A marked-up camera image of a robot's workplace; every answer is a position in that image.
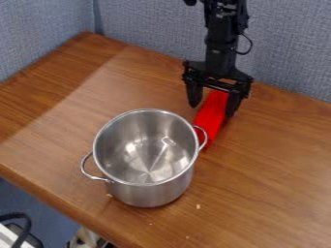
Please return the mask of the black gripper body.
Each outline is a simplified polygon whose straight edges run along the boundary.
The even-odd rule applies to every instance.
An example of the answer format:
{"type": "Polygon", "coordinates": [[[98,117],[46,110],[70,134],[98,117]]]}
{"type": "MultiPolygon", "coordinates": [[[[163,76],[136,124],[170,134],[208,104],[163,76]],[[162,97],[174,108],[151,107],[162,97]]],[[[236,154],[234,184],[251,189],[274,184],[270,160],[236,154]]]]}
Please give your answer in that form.
{"type": "Polygon", "coordinates": [[[203,88],[211,88],[226,93],[239,91],[242,99],[249,97],[253,77],[236,68],[236,56],[246,55],[250,50],[238,50],[238,40],[223,44],[212,44],[207,40],[206,60],[184,62],[183,81],[199,81],[203,88]]]}

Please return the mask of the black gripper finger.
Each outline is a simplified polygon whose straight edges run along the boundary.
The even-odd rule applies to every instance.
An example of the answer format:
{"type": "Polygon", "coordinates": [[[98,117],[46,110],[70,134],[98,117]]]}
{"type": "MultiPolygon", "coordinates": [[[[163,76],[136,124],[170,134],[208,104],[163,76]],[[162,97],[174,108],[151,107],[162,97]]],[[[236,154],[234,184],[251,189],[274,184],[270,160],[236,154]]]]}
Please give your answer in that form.
{"type": "Polygon", "coordinates": [[[203,98],[203,84],[199,81],[187,79],[186,94],[190,106],[196,108],[203,98]]]}
{"type": "Polygon", "coordinates": [[[227,110],[226,110],[227,117],[234,116],[235,112],[239,109],[241,102],[242,102],[241,92],[239,91],[232,91],[228,94],[228,98],[227,98],[227,110]]]}

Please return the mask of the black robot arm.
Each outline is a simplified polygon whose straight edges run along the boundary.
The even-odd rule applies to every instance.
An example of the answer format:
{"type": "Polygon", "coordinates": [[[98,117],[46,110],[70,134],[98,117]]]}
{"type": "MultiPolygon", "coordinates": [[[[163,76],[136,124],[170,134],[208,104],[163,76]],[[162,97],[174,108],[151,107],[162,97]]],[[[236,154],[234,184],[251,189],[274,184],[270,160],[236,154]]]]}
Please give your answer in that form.
{"type": "Polygon", "coordinates": [[[203,61],[184,62],[183,81],[186,83],[187,101],[195,108],[203,97],[203,88],[228,93],[226,116],[232,117],[242,100],[249,97],[254,78],[243,73],[235,65],[236,56],[246,55],[238,50],[239,37],[249,44],[253,40],[245,30],[249,28],[247,0],[200,0],[204,9],[206,58],[203,61]]]}

